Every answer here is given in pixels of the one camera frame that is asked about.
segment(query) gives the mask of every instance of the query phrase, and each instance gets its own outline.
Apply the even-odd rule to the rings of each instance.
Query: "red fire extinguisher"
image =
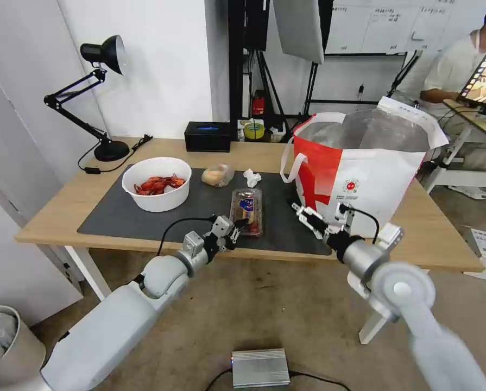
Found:
[[[252,100],[252,115],[261,116],[264,114],[264,91],[257,90]]]

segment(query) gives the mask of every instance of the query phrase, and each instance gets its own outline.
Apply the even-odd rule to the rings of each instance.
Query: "black desk mat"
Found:
[[[176,209],[152,213],[140,209],[122,188],[120,175],[78,229],[81,234],[161,240],[165,229],[185,217],[230,216],[232,191],[247,187],[241,171],[236,171],[227,187],[217,188],[201,182],[203,169],[193,168],[190,193]],[[287,185],[278,174],[261,173],[256,188],[263,194],[264,234],[260,237],[240,236],[238,247],[289,253],[328,255],[329,250],[298,220],[286,202]],[[167,234],[167,242],[183,242],[194,230],[202,235],[210,228],[208,222],[182,222]]]

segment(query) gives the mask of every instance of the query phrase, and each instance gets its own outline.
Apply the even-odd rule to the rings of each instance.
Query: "white bowl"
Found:
[[[141,185],[151,176],[172,176],[185,179],[185,183],[164,194],[140,196],[134,190],[134,184]],[[192,169],[181,159],[175,157],[153,157],[143,160],[129,168],[122,178],[123,189],[130,194],[134,202],[148,212],[165,212],[174,209],[185,202],[190,188]]]

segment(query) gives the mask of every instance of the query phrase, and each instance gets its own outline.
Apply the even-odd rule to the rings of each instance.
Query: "lamp base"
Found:
[[[115,161],[126,157],[130,148],[123,141],[103,140],[94,150],[94,156],[99,161]]]

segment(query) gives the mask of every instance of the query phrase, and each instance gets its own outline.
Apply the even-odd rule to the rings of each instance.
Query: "plastic food container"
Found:
[[[261,190],[254,188],[235,189],[232,192],[230,220],[247,218],[248,224],[241,230],[243,236],[263,234],[263,197]]]
[[[139,196],[134,190],[134,184],[141,185],[151,176],[172,176],[173,174],[185,179],[185,183],[177,189],[167,187],[164,194],[155,196]],[[192,169],[181,159],[153,157],[129,168],[123,174],[122,187],[141,209],[148,212],[165,212],[185,202],[188,197],[191,175]]]

